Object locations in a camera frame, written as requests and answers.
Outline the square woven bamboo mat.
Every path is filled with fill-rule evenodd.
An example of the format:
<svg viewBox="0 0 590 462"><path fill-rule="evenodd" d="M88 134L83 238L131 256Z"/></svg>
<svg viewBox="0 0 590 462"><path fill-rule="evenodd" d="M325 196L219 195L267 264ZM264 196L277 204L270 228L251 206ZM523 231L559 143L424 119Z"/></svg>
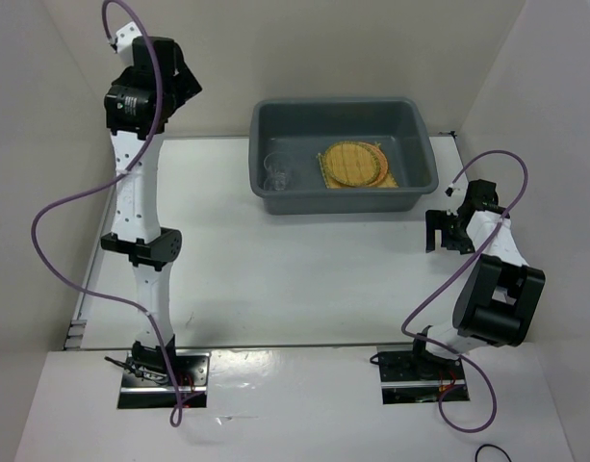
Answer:
<svg viewBox="0 0 590 462"><path fill-rule="evenodd" d="M397 182L397 180L395 179L393 173L390 170L390 165L389 165L389 172L388 172L388 175L387 175L386 179L380 185L378 185L377 187L369 187L369 185L368 186L365 186L365 187L348 187L348 186L342 185L342 184L340 184L340 183L332 180L324 172L324 169L323 169L323 167L321 165L321 159L320 159L321 153L319 153L317 155L317 158L318 158L318 162L320 164L320 171L321 171L322 179L324 181L325 186L328 189L357 189L357 188L363 188L363 189L373 189L373 188L377 188L377 189L378 188L380 188L380 189L394 189L394 188L397 188L398 187L398 182Z"/></svg>

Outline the round orange woven basket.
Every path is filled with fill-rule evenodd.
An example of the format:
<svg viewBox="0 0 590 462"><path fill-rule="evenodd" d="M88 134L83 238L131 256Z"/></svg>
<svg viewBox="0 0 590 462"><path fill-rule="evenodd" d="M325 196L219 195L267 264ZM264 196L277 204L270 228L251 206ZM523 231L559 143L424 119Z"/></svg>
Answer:
<svg viewBox="0 0 590 462"><path fill-rule="evenodd" d="M381 151L377 144L368 144L375 155L375 158L379 162L379 173L377 177L369 184L369 187L377 187L380 185L387 177L389 172L389 163L385 156L385 154Z"/></svg>

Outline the round green-rimmed bamboo tray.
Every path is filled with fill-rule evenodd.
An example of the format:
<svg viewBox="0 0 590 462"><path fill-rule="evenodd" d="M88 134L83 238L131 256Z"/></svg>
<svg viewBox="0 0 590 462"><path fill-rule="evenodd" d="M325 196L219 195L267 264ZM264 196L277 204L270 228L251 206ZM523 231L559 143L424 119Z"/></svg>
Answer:
<svg viewBox="0 0 590 462"><path fill-rule="evenodd" d="M324 172L348 187L365 187L380 174L381 164L373 149L359 141L338 141L320 156Z"/></svg>

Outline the clear glass cup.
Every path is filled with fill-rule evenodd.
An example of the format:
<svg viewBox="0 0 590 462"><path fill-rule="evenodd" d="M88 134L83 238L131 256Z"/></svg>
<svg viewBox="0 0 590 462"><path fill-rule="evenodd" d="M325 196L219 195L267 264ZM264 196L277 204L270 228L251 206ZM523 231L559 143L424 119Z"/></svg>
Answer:
<svg viewBox="0 0 590 462"><path fill-rule="evenodd" d="M290 174L277 172L269 174L264 181L263 190L267 192L287 191L293 185L293 178Z"/></svg>
<svg viewBox="0 0 590 462"><path fill-rule="evenodd" d="M268 154L263 162L268 175L286 174L290 169L290 156L282 151L273 151Z"/></svg>

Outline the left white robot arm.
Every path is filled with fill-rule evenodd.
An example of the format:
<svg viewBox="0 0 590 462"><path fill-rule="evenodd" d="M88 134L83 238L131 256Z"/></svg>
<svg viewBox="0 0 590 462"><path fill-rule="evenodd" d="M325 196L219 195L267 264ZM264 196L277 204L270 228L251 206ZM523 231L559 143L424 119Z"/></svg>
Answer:
<svg viewBox="0 0 590 462"><path fill-rule="evenodd" d="M143 38L129 26L118 33L115 49L126 67L105 95L104 106L121 179L115 188L114 222L101 246L128 257L138 303L152 317L133 343L129 364L164 385L178 373L169 281L182 234L159 222L159 155L168 119L202 87L171 38Z"/></svg>

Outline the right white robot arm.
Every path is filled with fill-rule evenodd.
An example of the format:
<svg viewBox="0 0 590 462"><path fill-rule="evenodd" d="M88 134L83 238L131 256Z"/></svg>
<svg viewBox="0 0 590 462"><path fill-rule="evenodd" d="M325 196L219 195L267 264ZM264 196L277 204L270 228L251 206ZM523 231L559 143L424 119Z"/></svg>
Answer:
<svg viewBox="0 0 590 462"><path fill-rule="evenodd" d="M408 367L419 378L429 378L459 353L479 347L516 347L526 337L546 282L545 274L520 254L511 220L500 215L496 184L474 180L455 213L425 213L425 250L441 247L460 254L480 251L459 297L452 318L423 330L408 355Z"/></svg>

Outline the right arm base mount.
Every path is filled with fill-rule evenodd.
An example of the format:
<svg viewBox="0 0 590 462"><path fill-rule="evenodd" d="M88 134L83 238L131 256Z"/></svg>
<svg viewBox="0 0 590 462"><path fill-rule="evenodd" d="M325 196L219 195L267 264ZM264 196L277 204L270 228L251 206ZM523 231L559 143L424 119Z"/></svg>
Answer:
<svg viewBox="0 0 590 462"><path fill-rule="evenodd" d="M433 359L411 344L381 346L369 362L377 367L384 405L469 401L460 360Z"/></svg>

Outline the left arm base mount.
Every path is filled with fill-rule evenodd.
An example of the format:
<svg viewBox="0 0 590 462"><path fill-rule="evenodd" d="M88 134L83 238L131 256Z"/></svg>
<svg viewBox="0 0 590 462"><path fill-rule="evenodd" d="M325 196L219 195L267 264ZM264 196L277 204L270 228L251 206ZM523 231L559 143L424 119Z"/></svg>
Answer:
<svg viewBox="0 0 590 462"><path fill-rule="evenodd" d="M166 372L154 372L133 364L132 355L124 360L104 359L122 370L117 408L123 410L172 408L176 397ZM185 408L205 408L211 353L178 350L174 361L176 383Z"/></svg>

